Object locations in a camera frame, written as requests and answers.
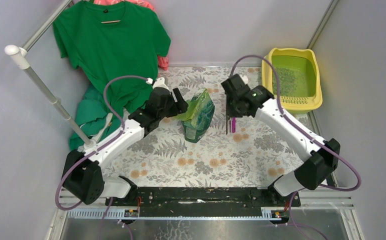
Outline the green cat litter bag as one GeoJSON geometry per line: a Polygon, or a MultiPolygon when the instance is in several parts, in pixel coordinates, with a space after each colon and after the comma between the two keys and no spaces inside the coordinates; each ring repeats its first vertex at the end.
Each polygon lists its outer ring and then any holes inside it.
{"type": "Polygon", "coordinates": [[[197,143],[210,127],[215,105],[207,88],[197,90],[187,104],[187,111],[175,116],[175,119],[182,124],[184,139],[197,143]]]}

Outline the yellow green litter box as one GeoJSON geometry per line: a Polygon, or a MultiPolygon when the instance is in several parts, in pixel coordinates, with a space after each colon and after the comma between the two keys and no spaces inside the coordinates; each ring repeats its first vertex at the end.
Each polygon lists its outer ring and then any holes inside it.
{"type": "Polygon", "coordinates": [[[265,58],[279,76],[281,104],[287,111],[306,114],[322,105],[320,71],[313,50],[273,48],[265,58]]]}

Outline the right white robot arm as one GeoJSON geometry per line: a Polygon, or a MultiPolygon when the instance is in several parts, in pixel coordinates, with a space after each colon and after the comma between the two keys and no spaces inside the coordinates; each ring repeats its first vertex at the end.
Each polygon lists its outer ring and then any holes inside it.
{"type": "Polygon", "coordinates": [[[338,167],[340,151],[337,140],[325,140],[278,106],[274,95],[259,85],[250,88],[238,74],[221,83],[226,95],[229,117],[251,116],[279,134],[303,162],[295,170],[276,179],[268,191],[268,201],[282,205],[290,194],[301,189],[315,190],[338,167]]]}

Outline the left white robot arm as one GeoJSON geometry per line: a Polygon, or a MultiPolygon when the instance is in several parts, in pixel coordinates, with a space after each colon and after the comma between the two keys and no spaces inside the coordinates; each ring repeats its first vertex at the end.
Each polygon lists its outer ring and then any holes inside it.
{"type": "Polygon", "coordinates": [[[65,189],[85,205],[100,197],[117,198],[125,206],[133,204],[136,200],[134,185],[122,176],[104,177],[103,170],[127,148],[158,128],[164,118],[185,113],[187,109],[188,104],[178,88],[169,91],[155,87],[149,100],[128,116],[124,126],[92,148],[84,152],[74,150],[67,155],[62,185],[57,192],[65,189]]]}

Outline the magenta plastic scoop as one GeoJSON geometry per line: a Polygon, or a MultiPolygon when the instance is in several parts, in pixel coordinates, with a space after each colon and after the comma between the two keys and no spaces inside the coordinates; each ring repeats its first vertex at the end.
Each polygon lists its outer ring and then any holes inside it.
{"type": "Polygon", "coordinates": [[[231,133],[235,133],[236,132],[236,118],[235,117],[233,117],[232,119],[231,119],[231,133]]]}

